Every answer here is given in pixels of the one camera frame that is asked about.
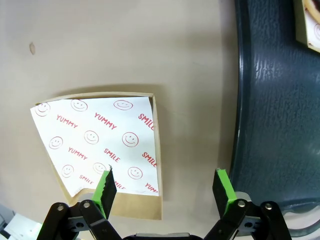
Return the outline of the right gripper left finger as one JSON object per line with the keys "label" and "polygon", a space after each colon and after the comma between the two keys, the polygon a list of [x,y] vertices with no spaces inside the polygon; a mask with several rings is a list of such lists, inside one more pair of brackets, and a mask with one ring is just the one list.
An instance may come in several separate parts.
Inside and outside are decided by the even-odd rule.
{"label": "right gripper left finger", "polygon": [[95,240],[116,240],[118,233],[108,220],[116,193],[113,171],[104,171],[92,199],[50,207],[37,239],[75,240],[79,232],[89,231]]}

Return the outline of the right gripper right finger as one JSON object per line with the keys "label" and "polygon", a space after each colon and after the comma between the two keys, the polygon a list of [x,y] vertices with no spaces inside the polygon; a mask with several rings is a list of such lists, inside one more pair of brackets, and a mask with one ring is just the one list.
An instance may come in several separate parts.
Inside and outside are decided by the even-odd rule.
{"label": "right gripper right finger", "polygon": [[250,234],[254,240],[292,238],[278,204],[255,205],[247,194],[238,197],[225,169],[215,170],[212,191],[220,219],[205,240],[233,240],[238,233]]}

